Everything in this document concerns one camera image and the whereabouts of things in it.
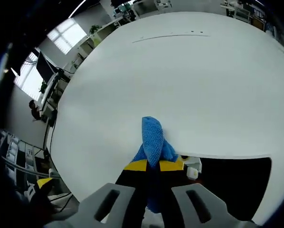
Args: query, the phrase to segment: window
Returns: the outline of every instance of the window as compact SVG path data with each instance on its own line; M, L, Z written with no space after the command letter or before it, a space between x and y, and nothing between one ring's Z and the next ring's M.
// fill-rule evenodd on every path
M39 90L43 82L43 78L37 71L37 60L38 57L36 57L33 53L30 53L26 58L26 62L24 62L20 68L20 76L12 69L16 76L14 84L36 101L41 95Z
M86 33L75 20L70 18L49 32L47 36L66 55L86 36Z

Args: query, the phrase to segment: black opening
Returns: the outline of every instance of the black opening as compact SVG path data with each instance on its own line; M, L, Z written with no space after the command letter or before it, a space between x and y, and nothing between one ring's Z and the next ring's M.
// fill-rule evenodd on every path
M198 181L226 203L232 216L241 221L252 220L265 194L271 159L201 158L201 162Z
M194 208L196 209L200 222L206 223L210 221L210 213L199 195L194 190L189 190L186 193L189 196L190 201L194 205Z
M95 214L95 219L101 222L111 211L115 201L117 200L120 192L117 190L111 190L102 202L99 210Z

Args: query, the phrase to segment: cable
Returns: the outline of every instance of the cable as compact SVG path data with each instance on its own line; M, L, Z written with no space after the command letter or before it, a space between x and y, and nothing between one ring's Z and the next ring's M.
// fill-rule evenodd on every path
M42 150L42 149L39 149L39 151L38 151L34 156L36 156L38 153L40 153L41 150Z
M68 193L68 194L66 194L66 195L64 195L64 196L60 196L60 197L54 198L54 199L50 200L50 202L55 201L55 200L59 200L59 199L61 199L61 198L64 198L64 197L66 197L66 196L69 196L70 194L71 194L71 192Z
M33 64L23 63L22 65L31 65L31 66L33 66L33 65L36 65L36 63L33 63Z
M27 60L25 60L25 62L27 62L27 63L37 63L37 61L27 61Z
M71 197L69 197L69 199L67 200L66 204L62 207L62 209L59 211L59 213L61 213L65 207L67 206L67 204L69 203L69 201L71 200L71 198L73 197L74 195L72 195Z
M50 140L50 150L49 150L49 155L51 156L51 148L52 148L52 138L53 138L53 132L55 131L56 128L56 124L57 124L57 116L56 116L56 121L55 121L55 125L53 125L53 129L52 129L52 134L51 134L51 140Z
M60 67L58 67L58 66L57 66L57 68L64 70L63 68L60 68ZM71 73L71 72L69 72L68 70L64 70L64 71L66 71L66 72L68 72L68 73L70 73L70 74L74 74L74 73L75 73L75 72Z

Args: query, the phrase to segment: wall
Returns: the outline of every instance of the wall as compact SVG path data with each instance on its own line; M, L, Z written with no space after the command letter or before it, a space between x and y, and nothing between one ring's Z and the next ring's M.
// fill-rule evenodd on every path
M114 7L111 6L111 0L100 0L100 4L103 6L110 18L114 20Z
M226 15L226 10L220 7L223 0L171 0L174 12L198 11Z
M106 13L101 4L98 4L74 17L75 21L86 34L89 34L89 29L92 25L105 25L111 21L111 18Z
M73 17L76 23L81 26L86 34L89 34L89 29L92 25L105 25L111 21L110 17L99 4L86 11ZM39 49L58 67L64 68L64 66L73 61L77 55L77 47L80 42L74 46L66 55L57 48L57 46L49 39L46 38L40 45Z
M39 49L45 54L55 65L64 68L64 66L73 61L77 55L77 47L80 42L75 45L66 55L58 49L58 47L49 39L46 38L40 45Z
M33 121L29 101L31 97L14 86L8 107L6 130L21 140L37 147L43 147L47 125Z

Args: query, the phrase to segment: yellow stripe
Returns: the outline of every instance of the yellow stripe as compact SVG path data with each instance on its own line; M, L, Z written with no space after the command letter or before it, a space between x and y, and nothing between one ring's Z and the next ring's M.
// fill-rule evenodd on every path
M133 161L129 163L124 170L132 170L132 171L146 171L147 160Z
M44 178L44 179L39 179L39 180L37 181L37 183L38 183L38 188L41 189L41 187L42 187L44 184L48 183L48 182L51 181L51 180L52 180L51 177L49 177L49 178Z
M171 161L159 161L160 163L160 170L164 171L176 171L176 170L183 170L184 163L178 158L176 162Z

